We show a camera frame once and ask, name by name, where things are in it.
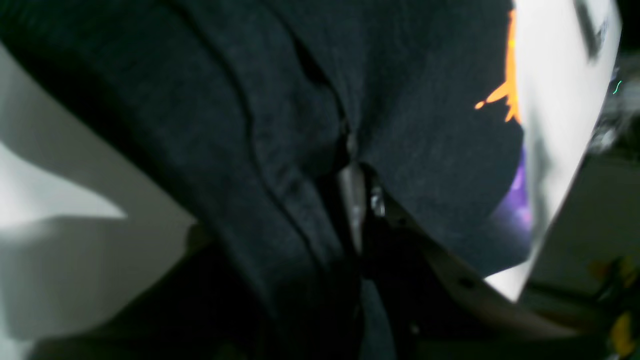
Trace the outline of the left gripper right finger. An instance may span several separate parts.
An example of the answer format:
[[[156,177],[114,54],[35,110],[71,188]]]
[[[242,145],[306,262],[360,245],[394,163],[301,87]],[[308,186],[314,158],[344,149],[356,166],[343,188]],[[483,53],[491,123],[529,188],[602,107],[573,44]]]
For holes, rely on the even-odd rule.
[[[358,264],[375,282],[400,360],[599,360],[601,338],[509,301],[430,239],[375,174],[352,162],[340,196]]]

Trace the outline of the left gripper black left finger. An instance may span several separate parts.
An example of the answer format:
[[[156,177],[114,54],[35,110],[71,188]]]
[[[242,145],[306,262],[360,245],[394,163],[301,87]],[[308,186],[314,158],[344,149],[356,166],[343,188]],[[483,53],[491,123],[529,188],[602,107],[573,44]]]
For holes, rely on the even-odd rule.
[[[270,326],[206,244],[105,323],[37,342],[32,360],[278,360]]]

